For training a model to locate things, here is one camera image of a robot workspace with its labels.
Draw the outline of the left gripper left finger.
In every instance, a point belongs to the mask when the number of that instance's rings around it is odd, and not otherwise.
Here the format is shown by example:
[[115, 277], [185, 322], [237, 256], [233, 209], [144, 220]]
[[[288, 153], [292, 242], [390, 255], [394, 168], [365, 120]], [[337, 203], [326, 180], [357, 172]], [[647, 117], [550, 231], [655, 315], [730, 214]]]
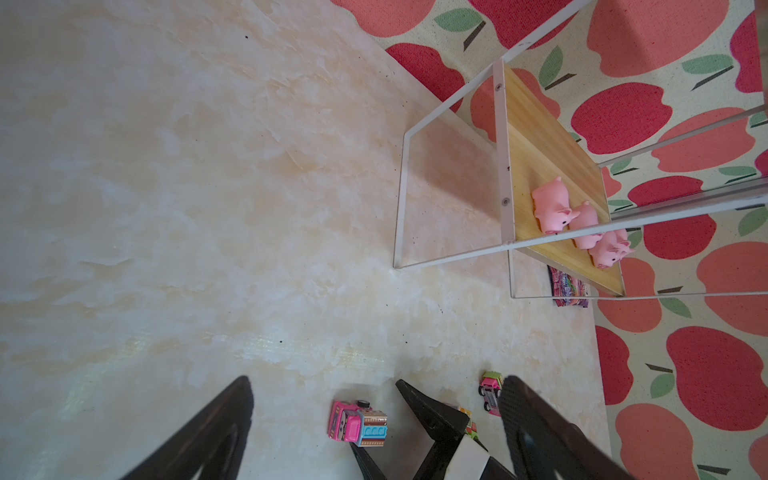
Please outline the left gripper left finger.
[[254, 397], [242, 375], [138, 464], [126, 479], [235, 479], [251, 427]]

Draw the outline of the pink teal toy car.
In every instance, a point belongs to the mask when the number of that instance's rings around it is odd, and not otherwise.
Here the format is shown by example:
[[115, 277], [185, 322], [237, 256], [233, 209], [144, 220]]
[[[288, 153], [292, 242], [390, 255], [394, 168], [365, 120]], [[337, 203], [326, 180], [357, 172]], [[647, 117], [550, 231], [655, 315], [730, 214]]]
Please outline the pink teal toy car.
[[382, 447], [388, 435], [388, 416], [365, 400], [335, 401], [327, 435], [331, 440], [358, 447]]

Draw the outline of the purple candy bag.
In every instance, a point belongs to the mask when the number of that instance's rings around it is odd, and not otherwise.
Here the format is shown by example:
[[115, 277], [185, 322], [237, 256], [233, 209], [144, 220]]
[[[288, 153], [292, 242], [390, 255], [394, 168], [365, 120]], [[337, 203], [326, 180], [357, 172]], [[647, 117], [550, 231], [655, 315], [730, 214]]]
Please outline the purple candy bag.
[[589, 307], [587, 286], [573, 276], [547, 267], [553, 302], [557, 307]]

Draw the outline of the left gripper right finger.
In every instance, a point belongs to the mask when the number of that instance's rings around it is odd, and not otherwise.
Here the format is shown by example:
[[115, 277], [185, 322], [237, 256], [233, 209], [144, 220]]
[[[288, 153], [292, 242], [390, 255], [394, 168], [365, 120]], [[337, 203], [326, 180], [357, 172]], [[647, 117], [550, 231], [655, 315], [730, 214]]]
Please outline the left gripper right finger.
[[515, 478], [632, 477], [519, 377], [504, 379], [499, 407]]

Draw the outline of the pink square toy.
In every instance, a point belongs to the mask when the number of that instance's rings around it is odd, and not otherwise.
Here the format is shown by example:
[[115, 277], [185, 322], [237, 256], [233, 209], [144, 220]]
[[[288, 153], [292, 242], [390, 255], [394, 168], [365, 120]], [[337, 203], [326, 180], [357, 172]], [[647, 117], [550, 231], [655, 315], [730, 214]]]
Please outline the pink square toy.
[[[573, 212], [578, 213], [578, 216], [568, 225], [570, 230], [581, 230], [599, 224], [597, 211], [589, 201], [584, 201], [580, 206], [575, 207]], [[602, 233], [585, 235], [574, 238], [573, 242], [580, 250], [590, 250], [599, 243], [602, 237]]]

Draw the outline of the wooden two-tier shelf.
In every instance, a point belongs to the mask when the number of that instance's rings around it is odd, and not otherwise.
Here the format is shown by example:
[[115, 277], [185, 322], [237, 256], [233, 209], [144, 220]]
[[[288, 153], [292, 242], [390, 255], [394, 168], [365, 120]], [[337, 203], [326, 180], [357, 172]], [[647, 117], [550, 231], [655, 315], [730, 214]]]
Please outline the wooden two-tier shelf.
[[[412, 138], [449, 108], [478, 88], [487, 78], [493, 80], [496, 129], [496, 165], [501, 240], [499, 244], [466, 251], [418, 265], [426, 267], [472, 259], [485, 255], [520, 251], [547, 265], [579, 278], [598, 289], [603, 300], [626, 300], [625, 282], [618, 265], [600, 270], [591, 257], [575, 247], [577, 237], [625, 228], [646, 227], [662, 222], [687, 219], [737, 209], [764, 205], [767, 181], [764, 178], [730, 185], [716, 190], [641, 207], [633, 212], [611, 214], [604, 190], [600, 164], [578, 146], [565, 128], [547, 110], [536, 95], [514, 74], [509, 63], [527, 48], [563, 24], [585, 7], [583, 1], [571, 1], [502, 57], [451, 95], [440, 106], [406, 131], [396, 214], [393, 267], [406, 269], [403, 246], [407, 206], [407, 187]], [[595, 207], [597, 225], [579, 230], [566, 229], [547, 235], [534, 216], [534, 191], [548, 181], [561, 180], [570, 199], [588, 201]]]

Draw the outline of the green pink toy bus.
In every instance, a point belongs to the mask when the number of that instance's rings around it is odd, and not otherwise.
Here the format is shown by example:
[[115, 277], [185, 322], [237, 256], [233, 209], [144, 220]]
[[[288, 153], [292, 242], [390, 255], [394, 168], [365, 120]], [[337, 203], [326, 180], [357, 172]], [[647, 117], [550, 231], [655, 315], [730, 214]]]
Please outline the green pink toy bus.
[[460, 407], [459, 411], [468, 417], [468, 422], [465, 427], [465, 434], [469, 436], [471, 439], [478, 441], [479, 435], [478, 435], [477, 424], [472, 419], [472, 412], [463, 407]]

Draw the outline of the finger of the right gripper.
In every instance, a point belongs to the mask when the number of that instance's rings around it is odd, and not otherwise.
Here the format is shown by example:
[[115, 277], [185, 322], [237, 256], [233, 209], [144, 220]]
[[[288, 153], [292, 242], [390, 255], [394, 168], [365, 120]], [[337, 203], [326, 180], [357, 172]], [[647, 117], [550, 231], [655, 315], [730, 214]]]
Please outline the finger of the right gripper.
[[450, 461], [466, 437], [470, 417], [461, 410], [428, 397], [403, 379], [397, 380], [395, 386], [433, 440], [414, 478], [444, 479]]

